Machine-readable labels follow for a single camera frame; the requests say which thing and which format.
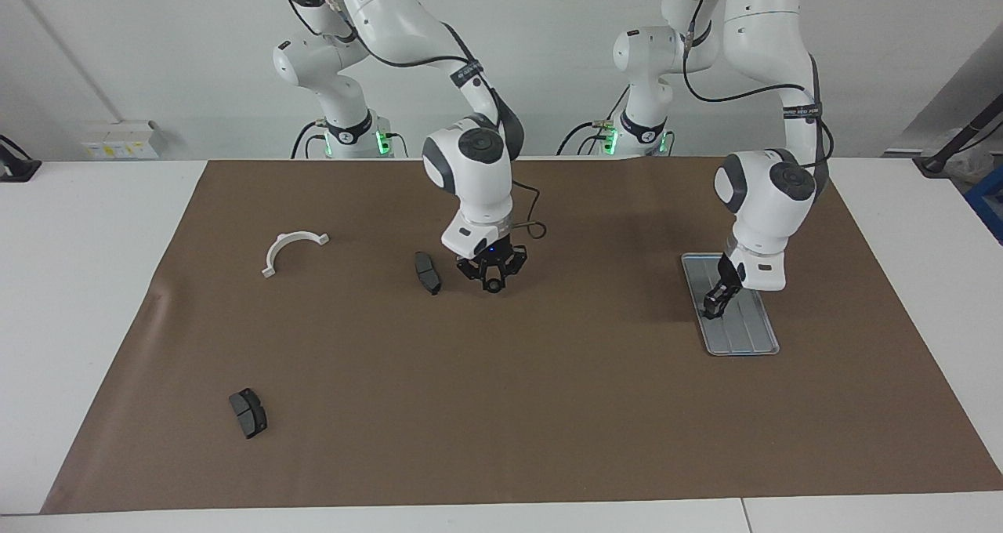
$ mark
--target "black pole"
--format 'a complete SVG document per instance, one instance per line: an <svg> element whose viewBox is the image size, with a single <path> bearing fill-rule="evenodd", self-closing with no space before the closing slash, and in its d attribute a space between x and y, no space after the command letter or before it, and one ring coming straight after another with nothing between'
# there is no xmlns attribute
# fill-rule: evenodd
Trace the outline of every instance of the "black pole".
<svg viewBox="0 0 1003 533"><path fill-rule="evenodd" d="M10 145L17 152L24 155L25 159L18 159L14 156L4 144ZM17 147L17 144L11 142L7 138L0 136L0 163L10 171L10 175L4 175L3 171L0 171L0 183L27 183L35 176L35 172L38 168L42 166L41 161L34 161L28 157L25 152Z"/></svg>
<svg viewBox="0 0 1003 533"><path fill-rule="evenodd" d="M937 177L944 172L944 168L947 166L947 162L951 161L951 158L958 155L965 145L975 139L978 134L982 132L996 116L1003 112L1003 94L999 94L995 100L989 104L982 112L972 119L972 122L965 126L961 130L961 134L951 140L951 143L946 145L937 155L929 159L917 159L916 164L919 166L920 171L924 173L927 177Z"/></svg>

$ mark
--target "green indicator light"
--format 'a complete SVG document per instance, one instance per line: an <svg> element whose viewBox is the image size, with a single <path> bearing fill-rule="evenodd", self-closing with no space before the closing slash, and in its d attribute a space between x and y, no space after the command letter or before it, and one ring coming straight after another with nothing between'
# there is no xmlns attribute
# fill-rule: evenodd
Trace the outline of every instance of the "green indicator light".
<svg viewBox="0 0 1003 533"><path fill-rule="evenodd" d="M386 136L379 129L376 129L376 143L379 144L380 155L386 155L390 152L390 144L386 143Z"/></svg>
<svg viewBox="0 0 1003 533"><path fill-rule="evenodd" d="M613 129L610 137L606 139L606 155L616 155L617 142L620 141L620 131Z"/></svg>

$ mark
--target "gray metal tray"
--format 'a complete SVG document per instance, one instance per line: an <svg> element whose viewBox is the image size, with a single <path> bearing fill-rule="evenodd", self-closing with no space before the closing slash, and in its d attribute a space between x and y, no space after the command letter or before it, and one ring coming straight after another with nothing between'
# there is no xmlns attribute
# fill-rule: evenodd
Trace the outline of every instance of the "gray metal tray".
<svg viewBox="0 0 1003 533"><path fill-rule="evenodd" d="M742 290L731 301L724 317L707 319L703 316L703 298L717 284L717 262L720 253L683 255L683 269L700 331L707 351L714 356L764 356L780 352L766 308L758 292Z"/></svg>

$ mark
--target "brown mat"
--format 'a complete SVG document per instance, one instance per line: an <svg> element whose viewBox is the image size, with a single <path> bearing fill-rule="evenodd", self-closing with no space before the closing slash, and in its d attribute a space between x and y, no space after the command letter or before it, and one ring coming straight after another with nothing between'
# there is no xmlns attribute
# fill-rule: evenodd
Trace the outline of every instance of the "brown mat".
<svg viewBox="0 0 1003 533"><path fill-rule="evenodd" d="M703 350L680 256L731 226L718 163L517 164L551 235L500 296L420 164L211 164L44 512L1003 490L835 191L766 297L782 353ZM331 243L265 280L303 229Z"/></svg>

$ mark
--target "blue object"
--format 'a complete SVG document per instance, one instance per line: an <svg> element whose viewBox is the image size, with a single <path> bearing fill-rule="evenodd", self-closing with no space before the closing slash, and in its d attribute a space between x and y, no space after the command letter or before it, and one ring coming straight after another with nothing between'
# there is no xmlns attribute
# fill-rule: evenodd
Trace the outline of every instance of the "blue object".
<svg viewBox="0 0 1003 533"><path fill-rule="evenodd" d="M965 200L979 215L989 231L1003 243L1003 167L990 174L974 189L968 191Z"/></svg>

